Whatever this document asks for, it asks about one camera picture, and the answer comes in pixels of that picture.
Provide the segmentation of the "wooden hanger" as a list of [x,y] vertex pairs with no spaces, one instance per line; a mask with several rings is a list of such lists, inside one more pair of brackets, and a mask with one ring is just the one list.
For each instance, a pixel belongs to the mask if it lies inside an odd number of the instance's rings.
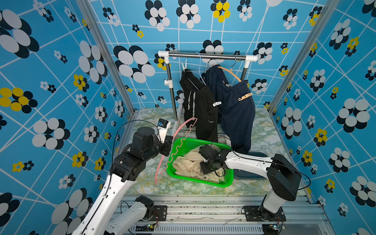
[[236,64],[237,61],[244,61],[245,62],[241,78],[239,78],[237,75],[235,75],[233,73],[232,67],[229,70],[229,69],[224,68],[224,67],[222,67],[220,65],[216,65],[219,69],[222,69],[222,70],[228,72],[229,74],[231,74],[239,82],[243,82],[244,78],[245,78],[245,75],[246,75],[246,72],[248,71],[248,68],[250,66],[250,63],[251,62],[256,62],[258,60],[258,58],[257,58],[257,56],[254,56],[254,55],[243,55],[243,56],[229,55],[229,58],[226,57],[224,60],[234,60],[235,62],[233,64],[233,66]]

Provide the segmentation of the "beige shorts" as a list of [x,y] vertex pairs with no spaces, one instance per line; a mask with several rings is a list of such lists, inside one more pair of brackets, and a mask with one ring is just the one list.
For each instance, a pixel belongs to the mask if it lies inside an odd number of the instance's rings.
[[200,163],[205,162],[204,157],[199,154],[200,146],[192,149],[184,156],[177,156],[172,166],[176,170],[175,174],[188,178],[198,179],[205,182],[221,183],[225,181],[223,168],[204,174],[201,171]]

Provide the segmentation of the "white metal clothes rack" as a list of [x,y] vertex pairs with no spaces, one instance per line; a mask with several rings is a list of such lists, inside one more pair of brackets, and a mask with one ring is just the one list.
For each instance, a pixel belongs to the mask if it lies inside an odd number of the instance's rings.
[[199,59],[220,59],[220,60],[234,60],[236,64],[237,61],[244,61],[244,68],[242,71],[241,78],[238,78],[233,72],[232,69],[228,70],[226,68],[222,68],[223,70],[227,71],[231,75],[234,76],[239,82],[244,81],[245,75],[247,73],[247,70],[250,66],[251,62],[257,62],[259,59],[255,55],[233,55],[233,54],[208,54],[208,53],[189,53],[189,52],[170,52],[170,51],[158,51],[158,56],[164,59],[165,65],[166,65],[166,71],[167,71],[167,79],[164,81],[164,84],[169,87],[170,95],[172,98],[172,107],[173,107],[173,113],[174,113],[174,119],[175,124],[173,126],[173,130],[175,130],[176,134],[181,130],[181,128],[186,125],[184,123],[181,127],[178,127],[180,118],[178,117],[182,110],[182,105],[179,106],[179,108],[176,108],[175,99],[174,99],[174,86],[173,86],[173,80],[171,77],[171,70],[170,70],[170,58],[177,57],[177,58],[199,58]]

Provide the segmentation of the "black shorts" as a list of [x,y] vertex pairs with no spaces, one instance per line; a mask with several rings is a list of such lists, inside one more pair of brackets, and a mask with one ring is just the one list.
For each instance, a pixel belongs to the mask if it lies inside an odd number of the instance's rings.
[[217,140],[218,108],[213,105],[215,99],[210,88],[188,69],[183,71],[180,85],[184,93],[184,119],[196,118],[189,121],[186,127],[195,127],[198,139]]

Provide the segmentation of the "green plastic basket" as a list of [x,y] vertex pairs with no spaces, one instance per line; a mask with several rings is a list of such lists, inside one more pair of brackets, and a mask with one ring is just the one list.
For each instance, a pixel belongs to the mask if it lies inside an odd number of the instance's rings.
[[232,169],[225,170],[225,174],[223,175],[224,180],[220,181],[219,183],[186,177],[186,176],[180,176],[176,174],[176,169],[172,165],[173,162],[176,160],[176,158],[183,157],[189,151],[195,149],[196,147],[200,147],[203,145],[212,145],[212,147],[217,146],[218,149],[230,150],[230,147],[226,144],[220,144],[216,142],[210,142],[210,141],[204,141],[204,140],[198,140],[198,139],[192,139],[192,138],[186,138],[186,139],[180,138],[173,145],[169,161],[167,162],[167,169],[166,169],[167,174],[170,177],[175,178],[175,179],[186,180],[186,181],[195,182],[195,183],[202,183],[202,184],[216,186],[220,188],[229,187],[234,180],[234,171]]

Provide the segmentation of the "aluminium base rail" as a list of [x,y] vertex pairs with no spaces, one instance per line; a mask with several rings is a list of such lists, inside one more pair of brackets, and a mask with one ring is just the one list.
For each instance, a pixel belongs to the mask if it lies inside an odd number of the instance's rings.
[[286,202],[271,220],[258,215],[261,196],[150,195],[159,210],[153,235],[333,235],[323,206],[307,196]]

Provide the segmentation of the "pink plastic hanger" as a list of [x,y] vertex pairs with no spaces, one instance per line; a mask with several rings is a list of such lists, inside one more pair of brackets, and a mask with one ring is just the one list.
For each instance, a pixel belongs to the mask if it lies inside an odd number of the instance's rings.
[[[192,118],[189,118],[187,121],[185,121],[181,126],[179,126],[174,135],[173,135],[173,138],[172,138],[172,144],[174,144],[174,139],[176,138],[176,135],[179,133],[179,131],[184,127],[186,126],[187,123],[189,123],[190,121],[194,121],[193,124],[190,125],[190,129],[189,131],[186,132],[186,137],[185,139],[187,138],[187,135],[192,131],[192,127],[194,124],[196,124],[198,118],[196,117],[192,117]],[[161,156],[161,159],[159,161],[159,164],[158,164],[158,167],[157,167],[157,170],[156,170],[156,173],[155,173],[155,177],[154,177],[154,183],[155,185],[158,185],[159,181],[162,179],[163,177],[163,174],[166,172],[166,170],[168,169],[168,163],[170,163],[170,161],[168,161],[166,164],[165,164],[165,169],[162,169],[161,170],[161,166],[162,166],[162,163],[164,161],[164,158],[165,158],[165,155],[162,155]]]

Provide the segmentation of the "dark teal plastic bin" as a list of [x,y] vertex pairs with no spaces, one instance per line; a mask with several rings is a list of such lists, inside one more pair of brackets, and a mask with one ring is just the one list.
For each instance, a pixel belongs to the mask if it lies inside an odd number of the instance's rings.
[[[265,153],[262,153],[262,152],[250,151],[247,154],[252,155],[252,156],[256,156],[256,157],[262,157],[262,158],[268,157],[268,155],[266,155]],[[247,171],[244,171],[244,170],[239,170],[239,169],[234,169],[234,178],[236,180],[260,180],[260,179],[263,179],[263,177],[261,177],[257,174],[250,173],[250,172],[247,172]]]

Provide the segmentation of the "wooden clothespin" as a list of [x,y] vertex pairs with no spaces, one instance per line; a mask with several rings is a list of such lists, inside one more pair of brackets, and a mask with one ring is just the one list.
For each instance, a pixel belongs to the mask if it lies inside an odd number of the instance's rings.
[[252,95],[253,95],[253,93],[247,93],[247,94],[241,96],[241,97],[238,99],[238,101],[245,100],[245,99],[251,97]]

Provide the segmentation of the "navy blue shorts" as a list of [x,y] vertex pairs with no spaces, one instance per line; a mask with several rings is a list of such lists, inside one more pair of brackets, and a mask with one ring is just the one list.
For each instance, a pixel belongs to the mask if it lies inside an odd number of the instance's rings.
[[230,138],[232,149],[247,154],[252,144],[252,128],[256,108],[246,81],[231,85],[224,70],[215,65],[205,73],[205,82],[218,105],[218,122],[223,132]]

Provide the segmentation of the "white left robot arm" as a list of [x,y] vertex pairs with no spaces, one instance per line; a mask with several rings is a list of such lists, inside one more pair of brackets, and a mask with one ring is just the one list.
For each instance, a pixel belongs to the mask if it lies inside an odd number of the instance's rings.
[[141,127],[113,161],[105,185],[84,220],[73,231],[74,235],[123,235],[138,221],[152,216],[154,202],[139,196],[125,212],[112,220],[124,194],[146,168],[149,160],[171,151],[173,137],[168,127]]

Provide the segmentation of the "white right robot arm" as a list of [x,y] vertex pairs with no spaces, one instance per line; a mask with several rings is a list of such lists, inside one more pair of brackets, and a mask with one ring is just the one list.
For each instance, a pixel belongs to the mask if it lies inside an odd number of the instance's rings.
[[257,215],[264,221],[271,221],[275,217],[284,221],[282,205],[296,200],[302,174],[283,155],[258,157],[237,153],[231,149],[217,151],[210,145],[200,147],[199,154],[205,159],[200,163],[203,174],[220,168],[237,169],[268,179],[272,189],[257,209]]

